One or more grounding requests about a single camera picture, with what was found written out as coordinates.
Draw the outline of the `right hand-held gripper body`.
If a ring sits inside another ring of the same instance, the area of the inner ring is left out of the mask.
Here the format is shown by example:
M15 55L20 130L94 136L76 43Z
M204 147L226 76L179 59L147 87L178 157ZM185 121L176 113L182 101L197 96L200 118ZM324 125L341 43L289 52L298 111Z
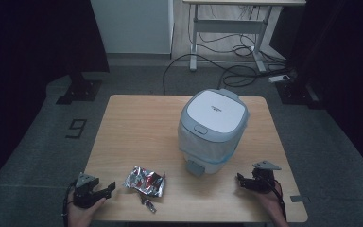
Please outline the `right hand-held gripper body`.
M281 170L281 168L269 161L261 161L252 166L252 179L249 182L249 189L263 194L267 194L274 189L276 183L274 170Z

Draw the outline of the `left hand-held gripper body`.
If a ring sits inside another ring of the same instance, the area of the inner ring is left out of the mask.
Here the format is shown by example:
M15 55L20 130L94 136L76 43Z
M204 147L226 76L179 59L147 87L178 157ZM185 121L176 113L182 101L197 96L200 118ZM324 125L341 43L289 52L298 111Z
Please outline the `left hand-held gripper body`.
M97 201L94 188L99 184L97 177L80 173L76 180L74 191L74 205L80 208L90 208Z

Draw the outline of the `person's right hand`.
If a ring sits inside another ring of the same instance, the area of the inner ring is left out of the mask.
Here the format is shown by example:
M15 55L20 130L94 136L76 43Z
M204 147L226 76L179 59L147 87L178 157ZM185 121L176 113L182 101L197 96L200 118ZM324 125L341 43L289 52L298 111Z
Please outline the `person's right hand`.
M254 192L253 195L259 200L259 203L268 213L275 227L289 227L284 216L283 208L274 192L269 192L267 194Z

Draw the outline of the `person's left hand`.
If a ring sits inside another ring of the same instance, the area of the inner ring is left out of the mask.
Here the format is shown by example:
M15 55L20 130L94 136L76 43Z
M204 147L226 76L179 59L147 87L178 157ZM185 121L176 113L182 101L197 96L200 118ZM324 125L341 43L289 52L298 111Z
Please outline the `person's left hand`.
M92 207L84 209L75 206L73 199L73 192L70 192L67 196L66 205L68 227L90 227L95 212L106 202L106 199L102 198Z

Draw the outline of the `crumpled silver foil wrapper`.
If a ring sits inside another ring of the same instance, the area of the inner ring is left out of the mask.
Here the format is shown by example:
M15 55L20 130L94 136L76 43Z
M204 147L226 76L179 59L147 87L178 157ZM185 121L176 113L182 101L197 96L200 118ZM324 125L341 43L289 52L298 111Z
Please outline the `crumpled silver foil wrapper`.
M161 176L156 172L135 166L126 177L123 185L126 188L136 189L150 197L161 197L164 192L165 175Z

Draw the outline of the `small silver foil scrap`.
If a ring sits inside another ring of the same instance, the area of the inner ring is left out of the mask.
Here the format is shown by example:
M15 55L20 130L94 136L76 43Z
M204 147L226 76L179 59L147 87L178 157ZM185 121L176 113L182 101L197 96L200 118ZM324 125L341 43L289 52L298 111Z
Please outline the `small silver foil scrap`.
M147 199L143 194L140 194L140 201L141 203L153 214L157 212L157 209L155 208L154 204Z

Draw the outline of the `white grey pedal trash can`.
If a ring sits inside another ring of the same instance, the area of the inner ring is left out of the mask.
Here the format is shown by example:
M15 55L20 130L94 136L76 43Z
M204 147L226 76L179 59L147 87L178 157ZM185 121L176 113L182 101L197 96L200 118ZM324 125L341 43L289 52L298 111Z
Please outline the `white grey pedal trash can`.
M195 94L183 107L183 111L204 127L219 132L233 131L243 112L249 112L239 96L226 89L207 89ZM186 169L198 177L204 173L217 173L233 157L225 163L210 164L186 153L183 155Z

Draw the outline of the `black stand base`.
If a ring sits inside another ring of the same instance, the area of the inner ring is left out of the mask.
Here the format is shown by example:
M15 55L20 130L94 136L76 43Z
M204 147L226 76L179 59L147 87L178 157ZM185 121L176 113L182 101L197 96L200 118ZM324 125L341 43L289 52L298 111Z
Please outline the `black stand base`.
M64 96L60 96L56 104L70 105L74 101L94 101L100 86L101 80L86 79L80 72L69 75L71 84Z
M310 83L300 85L297 82L276 82L279 98L285 105L305 105L310 109L322 109L321 98Z

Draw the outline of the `white power strip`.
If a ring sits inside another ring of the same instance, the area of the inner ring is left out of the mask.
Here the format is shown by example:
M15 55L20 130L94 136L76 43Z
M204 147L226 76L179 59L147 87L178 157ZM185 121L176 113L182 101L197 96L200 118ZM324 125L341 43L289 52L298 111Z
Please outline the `white power strip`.
M290 76L288 76L288 75L279 75L279 76L274 76L274 77L268 78L268 82L270 82L270 83L289 81L289 80L290 80Z

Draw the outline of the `dark curtain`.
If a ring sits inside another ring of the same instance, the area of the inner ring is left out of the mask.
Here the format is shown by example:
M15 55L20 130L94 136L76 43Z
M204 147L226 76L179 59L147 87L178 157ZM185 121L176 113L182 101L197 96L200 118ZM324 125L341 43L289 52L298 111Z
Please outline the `dark curtain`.
M310 83L363 157L363 0L306 0L283 7L270 46L291 81Z
M0 169L49 82L108 70L91 0L0 0Z

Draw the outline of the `white cabinet panel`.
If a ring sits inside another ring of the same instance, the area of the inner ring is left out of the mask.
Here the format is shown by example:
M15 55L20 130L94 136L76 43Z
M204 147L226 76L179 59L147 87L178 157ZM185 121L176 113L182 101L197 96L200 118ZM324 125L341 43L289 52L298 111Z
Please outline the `white cabinet panel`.
M170 54L173 0L91 0L109 54Z

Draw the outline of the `white metal frame desk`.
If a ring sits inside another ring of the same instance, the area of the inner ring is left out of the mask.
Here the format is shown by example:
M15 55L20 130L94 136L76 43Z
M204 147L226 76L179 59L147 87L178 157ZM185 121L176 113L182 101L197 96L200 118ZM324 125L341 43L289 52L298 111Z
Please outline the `white metal frame desk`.
M257 35L251 53L255 64L260 72L266 72L263 58L260 54L268 20L274 7L302 7L306 0L182 0L183 3L194 7L192 44L190 48L189 68L197 70L197 35L203 33L239 33ZM265 17L259 20L227 20L227 19L200 19L199 7L202 5L225 5L225 6L256 6L266 7Z

